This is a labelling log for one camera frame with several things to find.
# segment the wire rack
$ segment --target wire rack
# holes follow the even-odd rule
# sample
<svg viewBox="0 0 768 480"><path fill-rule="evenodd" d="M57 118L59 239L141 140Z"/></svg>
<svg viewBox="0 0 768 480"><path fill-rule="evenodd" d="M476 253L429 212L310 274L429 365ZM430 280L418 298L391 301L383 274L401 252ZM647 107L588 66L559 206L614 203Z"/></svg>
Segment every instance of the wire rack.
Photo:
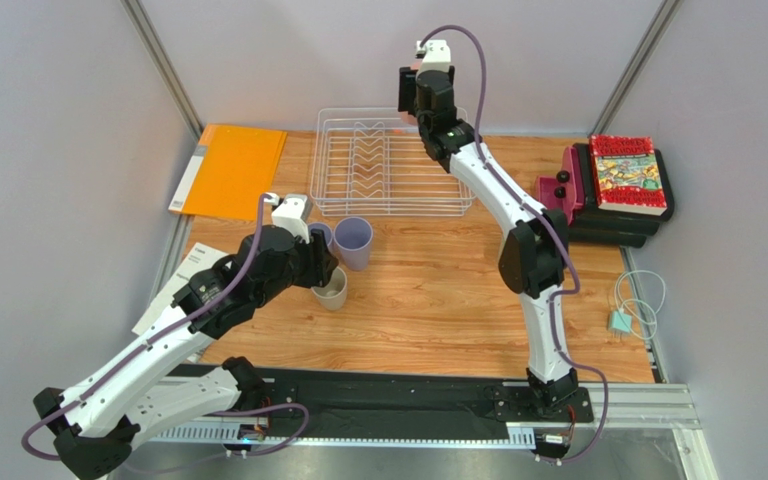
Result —
<svg viewBox="0 0 768 480"><path fill-rule="evenodd" d="M310 196L324 216L461 216L475 199L393 108L319 112Z"/></svg>

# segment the yellow folder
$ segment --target yellow folder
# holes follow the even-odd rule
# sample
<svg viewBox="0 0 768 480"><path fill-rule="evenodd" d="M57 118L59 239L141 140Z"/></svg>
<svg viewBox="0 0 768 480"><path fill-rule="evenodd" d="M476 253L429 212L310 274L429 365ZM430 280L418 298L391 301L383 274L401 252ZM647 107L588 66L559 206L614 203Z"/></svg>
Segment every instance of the yellow folder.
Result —
<svg viewBox="0 0 768 480"><path fill-rule="evenodd" d="M177 186L169 210L255 220L257 200L277 171L286 132L209 124Z"/></svg>

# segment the plastic cup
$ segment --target plastic cup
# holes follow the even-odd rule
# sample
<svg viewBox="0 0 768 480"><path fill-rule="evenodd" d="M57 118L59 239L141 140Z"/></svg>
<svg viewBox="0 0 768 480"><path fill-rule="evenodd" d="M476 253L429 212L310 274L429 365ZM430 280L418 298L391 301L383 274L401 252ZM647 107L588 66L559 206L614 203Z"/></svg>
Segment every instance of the plastic cup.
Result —
<svg viewBox="0 0 768 480"><path fill-rule="evenodd" d="M312 232L313 229L319 229L325 232L325 245L328 246L328 250L334 253L334 232L331 231L331 227L326 223L316 222L307 225L307 231Z"/></svg>
<svg viewBox="0 0 768 480"><path fill-rule="evenodd" d="M331 274L331 281L324 287L313 287L313 295L319 303L328 310L339 310L346 303L348 296L348 277L346 272L340 267L334 269Z"/></svg>
<svg viewBox="0 0 768 480"><path fill-rule="evenodd" d="M355 271L369 265L369 252L372 250L372 225L360 217L348 217L340 220L334 229L334 243L340 250L343 263Z"/></svg>

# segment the beige cup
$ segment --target beige cup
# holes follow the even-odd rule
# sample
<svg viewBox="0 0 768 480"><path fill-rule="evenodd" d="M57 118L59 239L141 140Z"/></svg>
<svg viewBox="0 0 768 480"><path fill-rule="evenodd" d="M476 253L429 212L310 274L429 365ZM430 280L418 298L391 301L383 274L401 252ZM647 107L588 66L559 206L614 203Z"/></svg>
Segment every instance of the beige cup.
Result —
<svg viewBox="0 0 768 480"><path fill-rule="evenodd" d="M313 287L313 295L316 300L328 310L339 310L346 303L348 296L348 278L346 272L340 267L334 270L331 281L324 287Z"/></svg>

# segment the wooden table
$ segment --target wooden table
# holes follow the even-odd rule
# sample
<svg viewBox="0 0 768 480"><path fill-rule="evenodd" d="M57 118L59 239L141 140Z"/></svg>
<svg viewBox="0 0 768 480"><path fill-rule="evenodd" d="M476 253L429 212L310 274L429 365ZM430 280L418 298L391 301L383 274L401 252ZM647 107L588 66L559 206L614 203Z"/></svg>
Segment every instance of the wooden table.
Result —
<svg viewBox="0 0 768 480"><path fill-rule="evenodd" d="M581 139L485 140L531 192L535 177L554 174L563 148ZM308 193L313 143L312 133L290 133L272 191ZM323 220L314 209L309 222L333 228L338 220ZM500 229L487 209L477 201L463 217L368 220L375 229L370 266L347 271L349 297L340 311L329 312L310 291L291 288L215 342L203 360L245 356L262 366L525 377L523 313L497 271ZM188 247L201 242L235 252L253 230L253 222L198 217ZM573 358L601 369L610 381L652 383L643 342L613 338L606 330L612 288L624 271L619 250L572 244L570 254L582 280L582 292L563 299Z"/></svg>

